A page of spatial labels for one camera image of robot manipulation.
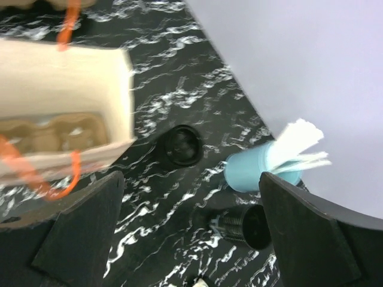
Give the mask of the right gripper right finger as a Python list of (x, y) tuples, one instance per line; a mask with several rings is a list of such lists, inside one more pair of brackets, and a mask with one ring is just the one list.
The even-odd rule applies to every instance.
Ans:
[(309, 193), (264, 172), (259, 188), (284, 286), (345, 286), (361, 277), (338, 222)]

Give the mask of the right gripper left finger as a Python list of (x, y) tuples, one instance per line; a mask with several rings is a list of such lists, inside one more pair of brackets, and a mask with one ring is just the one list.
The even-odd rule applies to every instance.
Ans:
[(121, 209), (124, 176), (112, 172), (82, 190), (60, 213), (32, 266), (41, 286), (102, 286), (114, 229)]

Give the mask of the brown paper takeout bag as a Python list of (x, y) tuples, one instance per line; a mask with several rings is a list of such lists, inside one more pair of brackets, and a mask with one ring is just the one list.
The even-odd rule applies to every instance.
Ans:
[(121, 48), (71, 44), (80, 11), (93, 1), (51, 1), (66, 11), (56, 42), (1, 41), (1, 120), (90, 112), (110, 142), (84, 151), (21, 154), (1, 135), (1, 184), (28, 185), (48, 200), (68, 195), (82, 173), (106, 169), (135, 141), (133, 75)]

